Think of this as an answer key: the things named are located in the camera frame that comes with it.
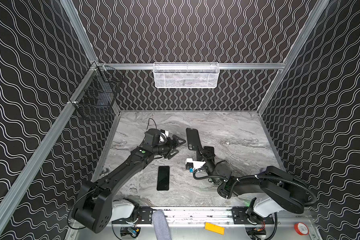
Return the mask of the blue phone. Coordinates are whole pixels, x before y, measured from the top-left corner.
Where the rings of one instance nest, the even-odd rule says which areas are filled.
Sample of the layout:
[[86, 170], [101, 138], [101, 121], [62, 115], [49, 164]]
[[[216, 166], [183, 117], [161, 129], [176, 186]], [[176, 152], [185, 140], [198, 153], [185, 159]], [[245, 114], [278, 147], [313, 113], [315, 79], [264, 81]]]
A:
[[193, 128], [186, 128], [188, 149], [191, 151], [197, 151], [202, 147], [199, 131]]

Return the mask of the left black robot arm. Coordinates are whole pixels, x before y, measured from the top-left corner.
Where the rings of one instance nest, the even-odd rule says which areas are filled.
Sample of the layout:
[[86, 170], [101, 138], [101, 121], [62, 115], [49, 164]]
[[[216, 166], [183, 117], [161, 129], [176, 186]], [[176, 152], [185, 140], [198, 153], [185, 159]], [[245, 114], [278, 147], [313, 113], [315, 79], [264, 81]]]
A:
[[85, 182], [79, 191], [78, 199], [71, 210], [72, 219], [94, 233], [101, 232], [110, 222], [129, 219], [133, 214], [120, 215], [113, 210], [113, 197], [134, 175], [142, 171], [156, 156], [171, 159], [179, 151], [177, 147], [186, 140], [173, 135], [164, 143], [160, 137], [147, 136], [133, 149], [129, 157], [107, 176], [92, 182]]

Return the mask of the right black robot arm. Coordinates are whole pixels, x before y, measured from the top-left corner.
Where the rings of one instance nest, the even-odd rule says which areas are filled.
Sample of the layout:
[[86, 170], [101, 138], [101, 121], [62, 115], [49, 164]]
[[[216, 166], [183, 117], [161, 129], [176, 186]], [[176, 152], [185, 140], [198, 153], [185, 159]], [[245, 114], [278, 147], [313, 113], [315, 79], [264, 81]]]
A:
[[230, 199], [244, 194], [258, 194], [247, 209], [248, 217], [260, 219], [279, 211], [302, 214], [309, 204], [307, 185], [279, 168], [268, 166], [259, 174], [235, 177], [225, 161], [215, 162], [213, 147], [188, 148], [196, 152], [197, 162], [203, 163], [193, 170], [194, 179], [208, 179], [218, 185], [220, 197]]

